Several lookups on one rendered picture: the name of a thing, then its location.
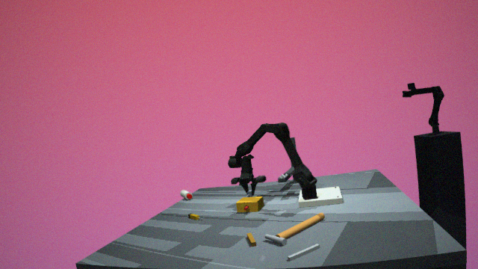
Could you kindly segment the hammer with wooden handle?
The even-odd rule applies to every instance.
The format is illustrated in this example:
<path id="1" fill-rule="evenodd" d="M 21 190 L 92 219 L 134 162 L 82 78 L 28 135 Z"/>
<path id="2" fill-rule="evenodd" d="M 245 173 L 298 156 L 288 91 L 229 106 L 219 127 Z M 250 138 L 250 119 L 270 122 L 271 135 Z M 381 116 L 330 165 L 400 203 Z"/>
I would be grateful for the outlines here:
<path id="1" fill-rule="evenodd" d="M 269 239 L 271 241 L 275 241 L 279 244 L 281 244 L 282 246 L 285 246 L 286 243 L 287 243 L 287 239 L 286 238 L 289 238 L 295 234 L 297 234 L 298 232 L 301 232 L 303 231 L 304 229 L 314 225 L 315 223 L 317 223 L 318 221 L 324 219 L 325 215 L 323 213 L 319 213 L 313 217 L 311 217 L 310 219 L 296 225 L 296 226 L 293 226 L 292 228 L 284 231 L 284 232 L 280 232 L 279 234 L 277 234 L 276 236 L 274 235 L 265 235 L 265 238 L 266 239 Z"/>

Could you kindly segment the white cylinder with red cap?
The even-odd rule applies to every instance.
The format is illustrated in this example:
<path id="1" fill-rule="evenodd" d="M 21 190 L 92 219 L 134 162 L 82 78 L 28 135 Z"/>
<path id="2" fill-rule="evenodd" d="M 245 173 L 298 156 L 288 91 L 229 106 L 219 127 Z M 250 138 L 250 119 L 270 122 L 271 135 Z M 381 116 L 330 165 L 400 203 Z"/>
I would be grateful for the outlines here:
<path id="1" fill-rule="evenodd" d="M 187 191 L 181 191 L 181 196 L 186 198 L 186 200 L 190 200 L 192 198 L 192 194 Z"/>

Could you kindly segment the yellow-handled screwdriver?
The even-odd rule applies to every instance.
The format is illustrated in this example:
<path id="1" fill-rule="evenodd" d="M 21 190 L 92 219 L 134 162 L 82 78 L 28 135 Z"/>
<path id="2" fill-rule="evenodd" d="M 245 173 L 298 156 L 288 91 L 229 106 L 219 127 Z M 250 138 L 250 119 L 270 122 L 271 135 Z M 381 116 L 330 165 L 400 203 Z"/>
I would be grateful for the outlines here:
<path id="1" fill-rule="evenodd" d="M 188 217 L 194 220 L 202 219 L 202 218 L 199 218 L 199 215 L 196 215 L 196 214 L 189 214 Z"/>

